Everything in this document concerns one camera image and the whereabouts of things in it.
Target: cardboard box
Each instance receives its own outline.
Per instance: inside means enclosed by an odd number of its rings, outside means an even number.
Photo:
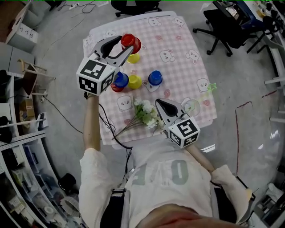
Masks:
[[[20,104],[20,111],[23,111],[23,119],[31,120],[35,117],[34,105],[32,99],[25,99]]]

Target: flower bouquet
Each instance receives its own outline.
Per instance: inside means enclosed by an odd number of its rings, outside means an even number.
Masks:
[[[159,117],[156,108],[150,103],[149,100],[141,100],[139,98],[134,99],[134,117],[119,133],[116,137],[126,131],[129,128],[146,125],[147,129],[154,127],[163,127],[164,122]]]

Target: red line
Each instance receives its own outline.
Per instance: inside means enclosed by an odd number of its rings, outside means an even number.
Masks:
[[[236,135],[237,135],[237,161],[236,161],[236,175],[237,175],[239,169],[239,153],[240,153],[240,135],[239,135],[239,125],[237,123],[237,114],[236,114]]]
[[[277,90],[275,90],[275,91],[273,91],[273,92],[271,92],[271,93],[269,93],[269,94],[266,94],[266,95],[264,95],[264,96],[262,96],[262,98],[265,98],[265,97],[267,97],[267,96],[269,96],[269,95],[271,95],[271,94],[273,94],[273,93],[276,93],[277,92]]]
[[[251,106],[253,107],[252,102],[251,102],[251,101],[248,101],[248,102],[244,103],[243,105],[238,106],[237,109],[238,109],[238,108],[241,108],[241,107],[243,107],[243,106],[245,106],[245,105],[248,104],[248,103],[251,103]]]

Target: table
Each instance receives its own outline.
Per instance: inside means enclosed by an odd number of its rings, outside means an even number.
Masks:
[[[207,92],[209,79],[194,39],[182,17],[174,12],[156,12],[125,18],[92,29],[83,40],[84,55],[91,54],[94,45],[102,38],[132,33],[142,43],[137,64],[125,63],[121,71],[127,75],[137,74],[142,79],[138,90],[125,88],[116,93],[110,87],[100,96],[108,119],[116,127],[116,132],[129,123],[134,116],[134,98],[147,99],[151,104],[157,98],[175,100],[185,106],[191,103],[190,111],[200,127],[209,125],[217,118],[215,102],[211,92]],[[116,45],[111,56],[122,50]],[[163,76],[160,86],[152,87],[148,75],[159,70]],[[100,122],[101,138],[104,144],[116,144],[110,130]],[[118,136],[125,143],[160,135],[161,129],[147,130],[145,126],[128,129]]]

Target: yellow cup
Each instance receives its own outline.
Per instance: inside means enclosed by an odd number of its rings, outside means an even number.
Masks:
[[[130,55],[126,61],[131,64],[137,63],[139,61],[139,54],[136,53],[136,54]]]
[[[142,80],[138,75],[129,76],[129,87],[133,90],[138,89],[142,84]]]

